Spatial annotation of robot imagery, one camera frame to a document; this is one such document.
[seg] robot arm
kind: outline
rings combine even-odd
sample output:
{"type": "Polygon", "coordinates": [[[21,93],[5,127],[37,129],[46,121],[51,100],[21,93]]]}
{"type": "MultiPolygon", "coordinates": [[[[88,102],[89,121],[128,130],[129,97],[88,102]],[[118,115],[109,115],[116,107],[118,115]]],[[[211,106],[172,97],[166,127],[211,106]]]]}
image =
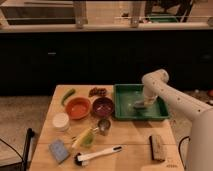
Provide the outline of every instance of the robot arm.
{"type": "Polygon", "coordinates": [[[212,108],[212,106],[168,86],[166,84],[168,80],[169,76],[163,69],[144,75],[142,78],[144,103],[152,104],[156,97],[160,96],[168,105],[185,114],[191,121],[212,108]]]}
{"type": "Polygon", "coordinates": [[[191,120],[186,170],[213,171],[213,108],[168,86],[168,80],[169,76],[163,69],[143,76],[144,105],[148,107],[160,96],[168,105],[191,120]]]}

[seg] black cable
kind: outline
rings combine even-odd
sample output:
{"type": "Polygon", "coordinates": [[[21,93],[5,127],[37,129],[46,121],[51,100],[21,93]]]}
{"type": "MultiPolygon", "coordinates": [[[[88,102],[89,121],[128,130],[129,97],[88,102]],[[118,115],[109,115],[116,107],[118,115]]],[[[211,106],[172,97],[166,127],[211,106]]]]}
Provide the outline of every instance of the black cable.
{"type": "Polygon", "coordinates": [[[181,162],[182,162],[183,166],[184,166],[184,163],[183,163],[183,158],[182,158],[182,154],[181,154],[181,145],[182,145],[182,143],[183,143],[183,141],[184,141],[185,139],[189,139],[189,140],[190,140],[190,137],[189,137],[189,136],[183,137],[183,138],[180,140],[179,144],[178,144],[178,152],[179,152],[179,154],[180,154],[180,159],[181,159],[181,162]]]}
{"type": "Polygon", "coordinates": [[[23,162],[23,158],[22,158],[22,156],[18,153],[18,151],[15,149],[15,148],[13,148],[11,145],[9,145],[8,143],[6,143],[4,140],[2,140],[1,138],[0,138],[0,141],[1,142],[3,142],[5,145],[7,145],[8,147],[10,147],[20,158],[21,158],[21,161],[23,162]]]}

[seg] bowl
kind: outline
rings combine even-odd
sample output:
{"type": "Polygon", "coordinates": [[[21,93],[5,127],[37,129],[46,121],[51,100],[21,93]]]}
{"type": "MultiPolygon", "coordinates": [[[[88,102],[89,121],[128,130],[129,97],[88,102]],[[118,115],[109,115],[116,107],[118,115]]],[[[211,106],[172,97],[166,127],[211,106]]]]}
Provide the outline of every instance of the bowl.
{"type": "Polygon", "coordinates": [[[111,99],[107,97],[97,98],[92,105],[92,111],[95,115],[107,117],[114,112],[115,106],[111,99]]]}
{"type": "Polygon", "coordinates": [[[90,113],[90,100],[84,97],[71,99],[66,105],[66,112],[70,119],[81,119],[90,113]]]}

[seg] green tray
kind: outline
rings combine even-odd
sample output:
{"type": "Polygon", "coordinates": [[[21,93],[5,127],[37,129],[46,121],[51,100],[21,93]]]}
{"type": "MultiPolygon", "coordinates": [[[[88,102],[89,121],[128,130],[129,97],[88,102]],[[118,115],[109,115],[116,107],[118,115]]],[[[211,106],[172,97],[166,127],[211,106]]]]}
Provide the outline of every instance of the green tray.
{"type": "Polygon", "coordinates": [[[150,14],[148,18],[153,23],[177,23],[178,20],[175,16],[170,14],[150,14]]]}
{"type": "Polygon", "coordinates": [[[118,120],[164,120],[169,113],[164,101],[157,98],[155,103],[146,109],[135,109],[133,104],[142,100],[143,85],[141,84],[115,84],[115,118],[118,120]]]}

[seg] floor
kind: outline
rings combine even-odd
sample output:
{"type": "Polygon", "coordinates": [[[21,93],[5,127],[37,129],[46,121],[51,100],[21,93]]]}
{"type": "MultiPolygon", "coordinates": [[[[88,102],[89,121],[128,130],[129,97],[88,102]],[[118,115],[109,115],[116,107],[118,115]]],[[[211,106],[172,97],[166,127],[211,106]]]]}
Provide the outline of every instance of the floor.
{"type": "MultiPolygon", "coordinates": [[[[205,91],[186,93],[205,102],[209,100],[205,91]]],[[[32,128],[36,132],[35,140],[38,139],[51,98],[51,96],[0,97],[0,138],[22,154],[27,128],[32,128]]],[[[170,107],[169,111],[171,127],[178,144],[181,138],[189,135],[191,123],[183,114],[170,107]]],[[[183,158],[186,149],[187,143],[182,148],[183,158]]],[[[11,161],[19,161],[16,154],[2,143],[0,151],[0,166],[11,161]]]]}

